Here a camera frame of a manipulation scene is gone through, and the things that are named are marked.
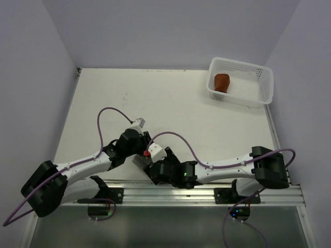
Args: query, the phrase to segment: red component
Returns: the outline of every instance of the red component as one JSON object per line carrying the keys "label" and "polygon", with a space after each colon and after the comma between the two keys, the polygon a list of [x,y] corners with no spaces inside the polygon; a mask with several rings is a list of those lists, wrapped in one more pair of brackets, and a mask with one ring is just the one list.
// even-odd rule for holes
{"label": "red component", "polygon": [[144,156],[149,158],[151,156],[151,153],[149,151],[144,151]]}

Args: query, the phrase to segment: brown sponge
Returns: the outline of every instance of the brown sponge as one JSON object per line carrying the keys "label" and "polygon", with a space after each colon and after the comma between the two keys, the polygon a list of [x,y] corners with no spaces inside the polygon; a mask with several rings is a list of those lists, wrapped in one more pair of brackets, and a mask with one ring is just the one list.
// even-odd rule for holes
{"label": "brown sponge", "polygon": [[217,74],[215,76],[215,91],[227,93],[230,85],[230,76],[227,74]]}

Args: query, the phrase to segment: white tabletop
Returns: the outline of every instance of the white tabletop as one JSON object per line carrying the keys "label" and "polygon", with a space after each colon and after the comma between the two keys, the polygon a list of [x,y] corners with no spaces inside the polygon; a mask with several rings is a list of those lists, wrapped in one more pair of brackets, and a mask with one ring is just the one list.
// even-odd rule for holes
{"label": "white tabletop", "polygon": [[[163,131],[181,134],[202,161],[241,156],[252,146],[274,149],[265,109],[209,98],[206,77],[207,71],[198,70],[82,69],[55,163],[77,160],[99,150],[96,119],[106,106],[119,108],[131,119],[144,118],[144,130],[151,137]],[[119,113],[105,111],[101,116],[104,145],[128,127]],[[170,146],[181,161],[194,159],[176,136],[164,135],[156,142]],[[130,158],[99,176],[148,180]]]}

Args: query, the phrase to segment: white plastic basket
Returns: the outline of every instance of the white plastic basket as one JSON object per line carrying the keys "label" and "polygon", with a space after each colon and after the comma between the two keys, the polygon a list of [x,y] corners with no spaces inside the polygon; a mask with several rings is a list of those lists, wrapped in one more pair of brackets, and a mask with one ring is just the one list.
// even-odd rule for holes
{"label": "white plastic basket", "polygon": [[[215,91],[215,75],[230,76],[228,93]],[[270,68],[225,58],[214,58],[209,67],[207,90],[211,98],[259,108],[274,95],[274,74]]]}

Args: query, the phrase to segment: lavender wall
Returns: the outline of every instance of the lavender wall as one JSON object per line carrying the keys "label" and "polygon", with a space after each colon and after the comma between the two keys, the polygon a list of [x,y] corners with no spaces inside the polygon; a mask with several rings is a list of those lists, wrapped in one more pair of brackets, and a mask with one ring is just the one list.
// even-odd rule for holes
{"label": "lavender wall", "polygon": [[[0,1],[0,34],[2,223],[40,161],[54,158],[77,74],[40,0]],[[25,223],[1,226],[0,247],[18,247]]]}
{"label": "lavender wall", "polygon": [[299,0],[43,0],[79,67],[263,65]]}
{"label": "lavender wall", "polygon": [[302,0],[266,66],[275,74],[271,111],[282,147],[297,158],[300,183],[319,247],[331,236],[331,2]]}

